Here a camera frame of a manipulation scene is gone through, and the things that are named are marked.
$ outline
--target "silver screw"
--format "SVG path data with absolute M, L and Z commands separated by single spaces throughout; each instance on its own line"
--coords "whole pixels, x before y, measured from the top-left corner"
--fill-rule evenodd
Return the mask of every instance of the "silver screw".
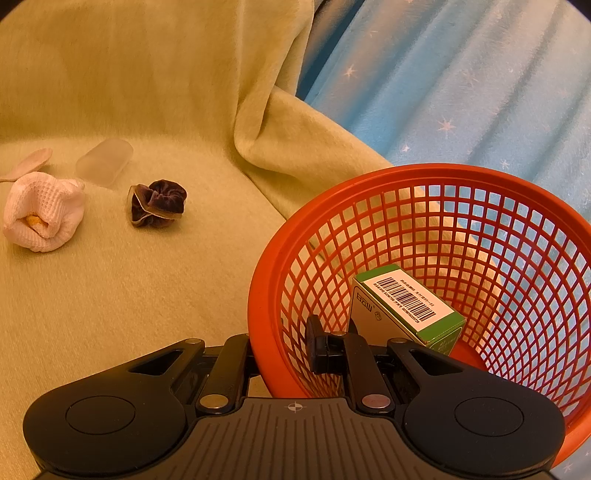
M 386 395 L 374 393 L 364 396 L 361 400 L 361 403 L 367 408 L 381 410 L 382 408 L 387 408 L 390 405 L 390 399 Z
M 217 408 L 224 408 L 228 404 L 228 399 L 224 395 L 212 393 L 211 395 L 205 395 L 199 403 L 202 407 L 211 408 L 215 410 Z

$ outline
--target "blue fabric with stars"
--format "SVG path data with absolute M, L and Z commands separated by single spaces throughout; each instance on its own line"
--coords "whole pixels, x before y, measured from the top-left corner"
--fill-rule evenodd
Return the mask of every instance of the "blue fabric with stars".
M 298 97 L 395 166 L 506 171 L 591 220 L 590 51 L 564 0 L 325 0 Z M 591 478 L 590 452 L 553 473 Z

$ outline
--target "basket bottom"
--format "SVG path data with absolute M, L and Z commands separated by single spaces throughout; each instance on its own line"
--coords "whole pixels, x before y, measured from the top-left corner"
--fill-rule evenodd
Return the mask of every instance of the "basket bottom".
M 480 358 L 480 355 L 478 355 L 478 353 L 476 353 L 476 351 L 467 343 L 462 342 L 461 340 L 456 343 L 449 356 L 455 360 L 479 368 L 480 370 L 488 370 L 484 360 Z

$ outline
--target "barcode label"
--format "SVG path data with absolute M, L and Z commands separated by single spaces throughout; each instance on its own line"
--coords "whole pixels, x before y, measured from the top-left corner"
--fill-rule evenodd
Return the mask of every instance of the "barcode label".
M 432 325 L 453 310 L 403 270 L 363 282 L 416 331 Z

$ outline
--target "dark velvet scrunchie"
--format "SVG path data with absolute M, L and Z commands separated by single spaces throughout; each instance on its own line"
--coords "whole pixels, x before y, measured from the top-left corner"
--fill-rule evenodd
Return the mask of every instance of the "dark velvet scrunchie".
M 158 180 L 146 185 L 134 185 L 129 190 L 131 223 L 134 226 L 162 228 L 181 218 L 187 192 L 178 183 Z

